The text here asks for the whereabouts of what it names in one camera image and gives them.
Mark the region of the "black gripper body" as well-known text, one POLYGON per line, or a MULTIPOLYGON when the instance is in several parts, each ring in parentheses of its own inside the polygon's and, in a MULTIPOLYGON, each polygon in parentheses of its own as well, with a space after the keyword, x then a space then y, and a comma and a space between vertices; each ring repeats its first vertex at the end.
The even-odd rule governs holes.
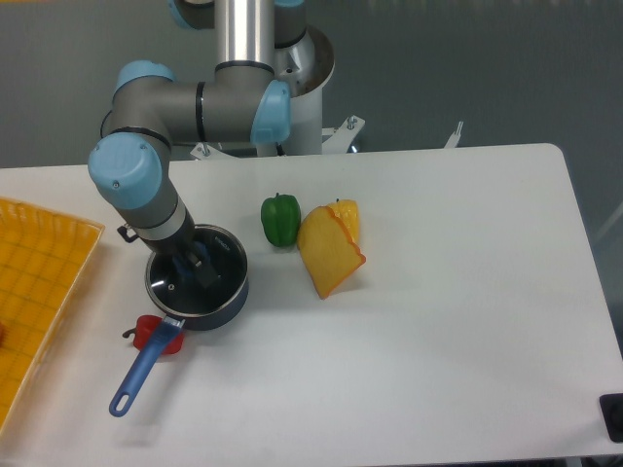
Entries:
POLYGON ((179 225, 162 224, 143 231, 143 241, 156 254, 183 254, 191 248, 195 235, 193 222, 182 222, 179 225))

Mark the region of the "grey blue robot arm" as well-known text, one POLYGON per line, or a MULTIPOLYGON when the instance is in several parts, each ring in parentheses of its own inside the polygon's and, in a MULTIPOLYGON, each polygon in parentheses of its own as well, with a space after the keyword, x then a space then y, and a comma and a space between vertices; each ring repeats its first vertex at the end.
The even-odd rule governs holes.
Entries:
POLYGON ((200 286, 218 274, 193 241, 195 224, 168 175, 171 149, 197 142, 278 145, 291 130, 290 88, 275 53, 306 33, 302 1, 170 1, 175 21, 212 29, 211 83, 180 83, 164 65, 138 60, 119 73, 109 126, 89 156, 100 194, 154 252, 172 256, 200 286))

